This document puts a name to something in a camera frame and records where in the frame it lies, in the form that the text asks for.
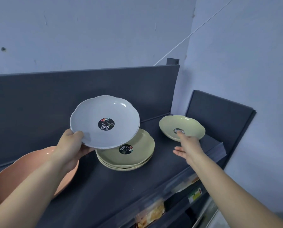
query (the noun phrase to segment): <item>white wall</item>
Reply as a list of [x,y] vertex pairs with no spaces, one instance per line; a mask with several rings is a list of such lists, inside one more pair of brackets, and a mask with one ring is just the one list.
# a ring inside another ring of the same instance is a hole
[[[192,31],[228,1],[197,0]],[[226,172],[283,211],[283,0],[233,0],[191,36],[178,82],[178,113],[193,89],[257,111]]]
[[0,0],[0,74],[154,65],[189,35],[195,2]]

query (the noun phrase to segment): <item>pale yellow plate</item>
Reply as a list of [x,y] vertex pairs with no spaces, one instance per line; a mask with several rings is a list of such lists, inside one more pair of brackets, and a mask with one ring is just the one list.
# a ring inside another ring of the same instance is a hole
[[97,149],[102,161],[118,168],[135,167],[147,160],[154,152],[155,142],[150,134],[139,129],[136,135],[125,144],[113,149]]
[[187,118],[182,115],[168,115],[159,121],[159,127],[162,132],[174,141],[180,142],[177,130],[180,130],[187,136],[201,139],[205,135],[205,128],[195,119]]
[[98,160],[100,161],[100,163],[102,165],[104,165],[105,167],[111,169],[111,170],[115,170],[115,171],[131,171],[131,170],[135,170],[135,169],[138,169],[140,167],[142,167],[144,164],[146,164],[152,157],[152,155],[147,159],[145,160],[143,163],[141,163],[140,165],[138,166],[135,166],[135,167],[131,167],[131,168],[118,168],[118,167],[113,167],[113,166],[110,166],[109,164],[105,163],[104,161],[101,160],[100,157],[98,157]]

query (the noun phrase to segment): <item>round black label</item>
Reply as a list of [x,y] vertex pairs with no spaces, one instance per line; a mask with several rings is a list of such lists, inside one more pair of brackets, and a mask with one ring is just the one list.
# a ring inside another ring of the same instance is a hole
[[182,129],[180,129],[180,128],[176,128],[176,129],[174,129],[173,131],[174,131],[174,133],[176,133],[177,131],[180,131],[180,132],[182,132],[183,134],[185,133],[185,131],[182,130]]
[[131,145],[128,144],[124,144],[121,147],[119,147],[119,152],[121,152],[122,154],[130,154],[133,151],[133,147]]
[[103,118],[99,120],[98,127],[101,130],[111,130],[114,127],[115,123],[110,118]]

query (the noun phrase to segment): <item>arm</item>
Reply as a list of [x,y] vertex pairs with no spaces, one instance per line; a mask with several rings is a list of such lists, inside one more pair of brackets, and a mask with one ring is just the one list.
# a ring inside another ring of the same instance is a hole
[[177,133],[181,147],[176,155],[187,160],[196,172],[230,227],[283,228],[283,220],[232,180],[201,149],[196,138]]
[[82,132],[66,130],[50,160],[31,173],[0,205],[0,228],[35,227],[63,177],[91,149],[81,146]]

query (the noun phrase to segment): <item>pink bowl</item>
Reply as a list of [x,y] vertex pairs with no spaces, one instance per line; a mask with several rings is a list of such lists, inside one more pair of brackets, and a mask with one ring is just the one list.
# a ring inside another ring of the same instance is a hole
[[[56,146],[50,146],[28,153],[0,172],[0,204],[38,167],[47,161]],[[73,179],[76,167],[68,172],[59,184],[54,197],[56,197]]]

